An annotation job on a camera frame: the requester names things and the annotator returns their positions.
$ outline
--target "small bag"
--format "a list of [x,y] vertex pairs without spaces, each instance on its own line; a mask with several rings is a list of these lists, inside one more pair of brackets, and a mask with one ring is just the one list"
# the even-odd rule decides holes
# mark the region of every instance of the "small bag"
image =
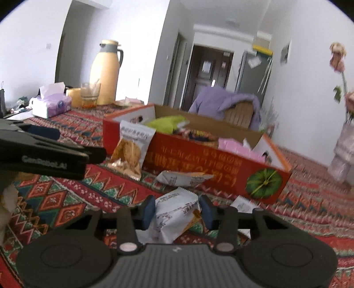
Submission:
[[172,244],[201,219],[198,196],[178,187],[156,199],[156,217],[146,231],[137,230],[140,243]]
[[108,167],[139,181],[146,152],[154,134],[155,129],[121,121],[120,140]]
[[155,178],[158,182],[175,187],[194,187],[211,178],[214,175],[209,175],[203,172],[196,173],[181,173],[173,171],[162,171]]
[[200,144],[218,148],[218,137],[212,135],[206,131],[200,131],[195,129],[180,128],[174,131],[174,134],[182,136],[187,140],[198,141]]

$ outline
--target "tissue package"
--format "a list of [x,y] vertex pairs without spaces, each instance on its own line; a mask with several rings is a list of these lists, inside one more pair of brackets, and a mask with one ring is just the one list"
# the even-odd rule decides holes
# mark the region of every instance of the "tissue package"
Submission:
[[233,154],[243,156],[245,158],[252,159],[259,163],[264,163],[266,158],[256,152],[250,150],[247,145],[244,147],[241,143],[234,139],[223,139],[219,138],[219,149],[224,151],[229,151]]
[[34,98],[32,113],[41,118],[51,118],[71,109],[71,97],[65,94],[52,94],[45,98]]

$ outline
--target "pink package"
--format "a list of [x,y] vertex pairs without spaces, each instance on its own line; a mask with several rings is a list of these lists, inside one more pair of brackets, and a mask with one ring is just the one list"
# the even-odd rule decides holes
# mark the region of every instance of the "pink package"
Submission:
[[252,150],[243,147],[243,145],[234,139],[219,138],[219,149],[231,152],[233,154],[252,159],[254,161],[265,163],[265,156],[262,156]]

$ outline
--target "paper note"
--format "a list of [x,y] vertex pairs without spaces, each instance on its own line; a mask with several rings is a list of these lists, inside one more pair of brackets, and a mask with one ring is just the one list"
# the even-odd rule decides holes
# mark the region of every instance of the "paper note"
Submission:
[[[252,213],[253,209],[258,207],[242,196],[238,196],[230,206],[235,207],[241,213]],[[239,232],[251,239],[249,229],[239,229]]]
[[203,63],[203,68],[202,68],[202,72],[203,72],[203,73],[209,73],[209,72],[210,72],[210,68],[211,68],[211,62],[209,62],[209,61],[204,61],[204,63]]
[[262,60],[259,57],[254,57],[254,58],[248,60],[248,65],[251,67],[251,69],[256,68],[261,63],[262,63]]

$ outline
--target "purple jacket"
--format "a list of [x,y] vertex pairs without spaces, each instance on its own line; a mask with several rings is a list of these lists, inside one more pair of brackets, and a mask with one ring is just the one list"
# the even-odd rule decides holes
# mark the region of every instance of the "purple jacket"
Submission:
[[211,117],[216,120],[223,120],[225,110],[243,101],[250,101],[253,103],[254,113],[252,116],[250,129],[258,131],[261,123],[261,107],[258,97],[252,94],[228,92],[219,86],[206,87],[200,92],[197,99],[190,107],[189,113],[196,113],[198,115]]

